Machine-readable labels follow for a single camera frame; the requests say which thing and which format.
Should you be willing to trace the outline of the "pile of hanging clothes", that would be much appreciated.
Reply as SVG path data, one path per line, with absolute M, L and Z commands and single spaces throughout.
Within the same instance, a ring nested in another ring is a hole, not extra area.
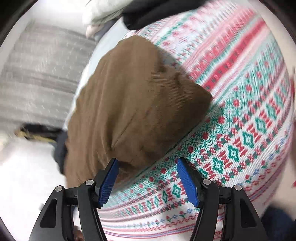
M 62 128 L 37 123 L 23 123 L 14 130 L 16 137 L 46 143 L 55 143 L 60 132 L 62 132 Z

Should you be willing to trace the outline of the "grey dotted curtain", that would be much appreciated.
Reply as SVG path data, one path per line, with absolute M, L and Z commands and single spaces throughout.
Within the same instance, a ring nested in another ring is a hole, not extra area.
M 22 123 L 62 127 L 95 47 L 77 32 L 29 23 L 1 72 L 1 131 Z

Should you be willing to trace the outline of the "patterned red green bedspread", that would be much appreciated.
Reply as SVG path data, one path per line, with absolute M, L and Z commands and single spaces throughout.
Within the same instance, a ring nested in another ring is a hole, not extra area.
M 246 4 L 210 1 L 133 35 L 159 47 L 212 102 L 194 130 L 99 210 L 107 239 L 190 238 L 199 211 L 177 173 L 180 157 L 218 185 L 241 185 L 262 215 L 285 167 L 294 110 L 284 57 L 264 19 Z

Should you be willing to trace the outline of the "stacked pillows and bedding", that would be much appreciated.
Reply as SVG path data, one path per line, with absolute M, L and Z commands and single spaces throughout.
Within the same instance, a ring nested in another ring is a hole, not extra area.
M 132 0 L 91 0 L 83 9 L 83 23 L 86 25 L 86 38 L 99 32 L 111 20 L 119 17 Z

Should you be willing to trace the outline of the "brown corduroy coat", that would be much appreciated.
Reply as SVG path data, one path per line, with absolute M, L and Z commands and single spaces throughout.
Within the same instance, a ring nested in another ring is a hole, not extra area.
M 95 177 L 112 158 L 117 184 L 162 158 L 206 115 L 211 94 L 163 63 L 147 39 L 120 41 L 99 61 L 68 123 L 69 187 Z

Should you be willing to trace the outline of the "dark quilted jacket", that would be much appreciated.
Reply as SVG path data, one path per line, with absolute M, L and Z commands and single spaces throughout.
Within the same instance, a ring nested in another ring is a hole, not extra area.
M 61 131 L 56 139 L 55 150 L 53 152 L 53 158 L 55 162 L 58 164 L 59 172 L 64 174 L 64 166 L 65 166 L 65 158 L 67 155 L 67 132 Z

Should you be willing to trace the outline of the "black folded garment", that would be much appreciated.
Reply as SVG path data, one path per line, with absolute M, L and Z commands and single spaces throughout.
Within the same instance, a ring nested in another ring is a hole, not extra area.
M 132 1 L 122 12 L 123 22 L 129 30 L 139 30 L 159 20 L 197 9 L 205 0 Z

